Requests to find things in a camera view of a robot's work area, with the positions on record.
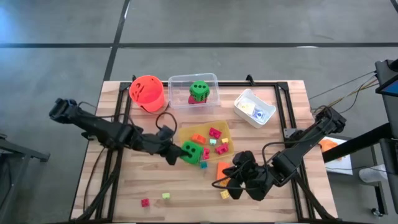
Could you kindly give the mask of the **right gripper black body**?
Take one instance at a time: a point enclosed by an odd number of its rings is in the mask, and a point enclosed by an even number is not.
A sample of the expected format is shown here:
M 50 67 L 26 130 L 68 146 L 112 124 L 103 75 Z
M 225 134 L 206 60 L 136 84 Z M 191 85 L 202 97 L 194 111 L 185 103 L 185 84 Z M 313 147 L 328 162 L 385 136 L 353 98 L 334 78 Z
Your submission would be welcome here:
M 270 189 L 278 185 L 277 172 L 271 166 L 257 166 L 243 174 L 246 192 L 256 201 L 265 198 Z

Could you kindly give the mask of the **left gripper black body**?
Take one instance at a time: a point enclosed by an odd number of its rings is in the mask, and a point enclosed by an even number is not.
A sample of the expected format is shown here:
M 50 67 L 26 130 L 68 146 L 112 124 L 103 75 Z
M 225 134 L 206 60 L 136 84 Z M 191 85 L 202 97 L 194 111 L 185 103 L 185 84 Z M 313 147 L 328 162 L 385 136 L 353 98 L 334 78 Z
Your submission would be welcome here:
M 149 154 L 167 154 L 176 150 L 175 144 L 170 139 L 161 139 L 155 134 L 143 134 L 137 138 L 137 149 Z

